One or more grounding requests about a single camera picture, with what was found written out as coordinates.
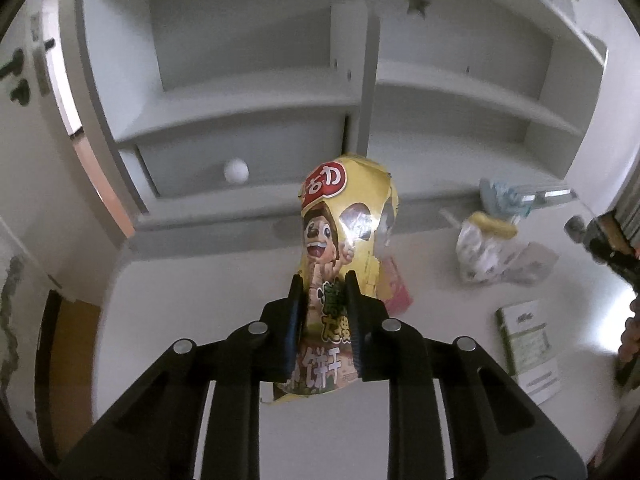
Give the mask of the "person right hand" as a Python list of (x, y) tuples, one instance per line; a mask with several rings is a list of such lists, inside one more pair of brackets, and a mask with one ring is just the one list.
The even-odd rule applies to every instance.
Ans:
[(626, 319), (625, 330), (623, 331), (623, 335), (620, 336), (620, 348), (617, 352), (620, 362), (624, 364), (630, 363), (639, 352), (639, 297), (636, 297), (629, 307), (634, 316)]

